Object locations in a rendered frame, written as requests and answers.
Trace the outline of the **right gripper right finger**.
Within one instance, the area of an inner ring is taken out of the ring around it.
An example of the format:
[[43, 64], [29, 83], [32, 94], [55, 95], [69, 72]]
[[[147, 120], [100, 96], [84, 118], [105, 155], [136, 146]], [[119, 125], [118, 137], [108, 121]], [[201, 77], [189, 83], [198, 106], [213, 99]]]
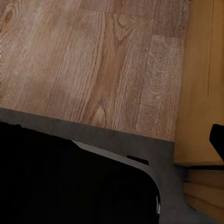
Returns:
[[224, 161], [224, 126], [214, 124], [210, 132], [209, 141]]

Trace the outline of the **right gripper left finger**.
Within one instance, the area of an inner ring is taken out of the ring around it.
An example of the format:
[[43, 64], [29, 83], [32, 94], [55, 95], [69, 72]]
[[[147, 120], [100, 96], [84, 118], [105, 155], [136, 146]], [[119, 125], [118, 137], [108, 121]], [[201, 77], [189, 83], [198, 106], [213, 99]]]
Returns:
[[0, 180], [24, 143], [20, 124], [0, 129]]

